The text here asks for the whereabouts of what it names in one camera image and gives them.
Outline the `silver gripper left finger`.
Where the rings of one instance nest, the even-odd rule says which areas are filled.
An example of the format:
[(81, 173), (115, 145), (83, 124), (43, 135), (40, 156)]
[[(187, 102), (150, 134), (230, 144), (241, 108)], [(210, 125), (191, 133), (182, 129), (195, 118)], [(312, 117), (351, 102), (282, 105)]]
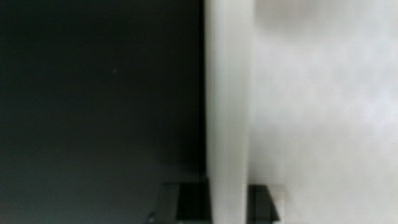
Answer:
[(147, 224), (212, 224), (209, 182), (166, 183)]

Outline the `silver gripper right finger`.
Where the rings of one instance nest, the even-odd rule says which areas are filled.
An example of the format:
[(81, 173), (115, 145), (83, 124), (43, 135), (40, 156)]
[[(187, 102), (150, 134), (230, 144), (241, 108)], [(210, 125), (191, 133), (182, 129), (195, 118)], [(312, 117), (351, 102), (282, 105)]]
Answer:
[(251, 185), (248, 193), (248, 224), (276, 224), (282, 221), (269, 187)]

